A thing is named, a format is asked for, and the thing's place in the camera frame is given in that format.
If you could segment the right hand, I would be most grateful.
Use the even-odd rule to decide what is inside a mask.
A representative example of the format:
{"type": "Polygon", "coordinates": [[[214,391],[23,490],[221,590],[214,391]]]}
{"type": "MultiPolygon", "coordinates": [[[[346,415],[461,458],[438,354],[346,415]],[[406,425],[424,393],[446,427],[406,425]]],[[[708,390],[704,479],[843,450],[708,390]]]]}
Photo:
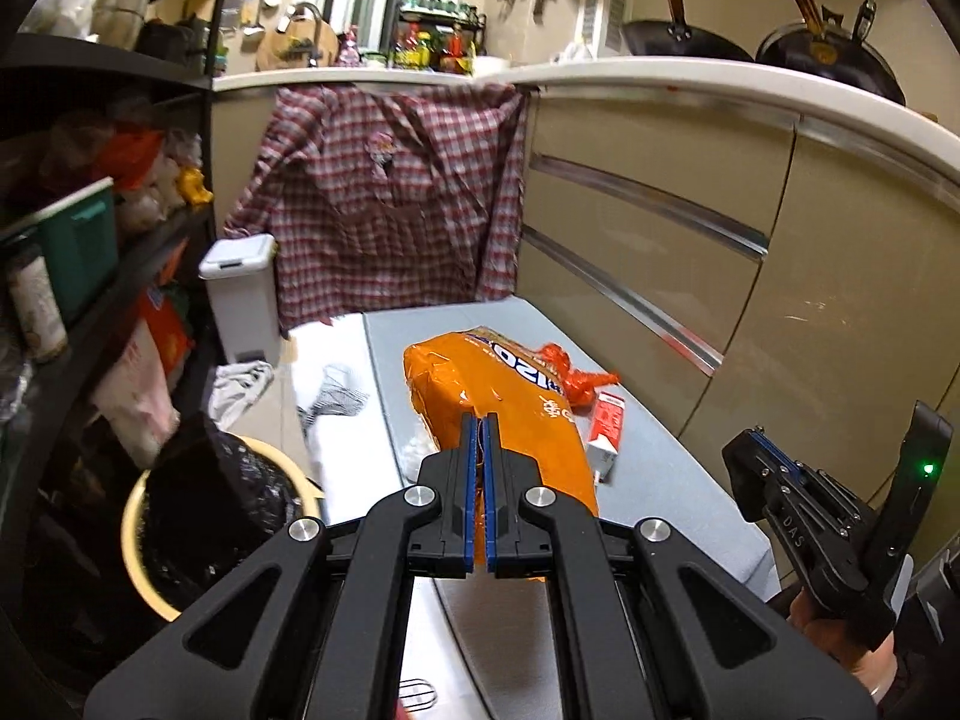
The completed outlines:
{"type": "Polygon", "coordinates": [[[851,639],[846,622],[818,617],[814,600],[805,590],[791,601],[789,622],[851,673],[867,689],[876,704],[884,699],[896,676],[893,634],[887,635],[887,639],[874,650],[867,649],[851,639]]]}

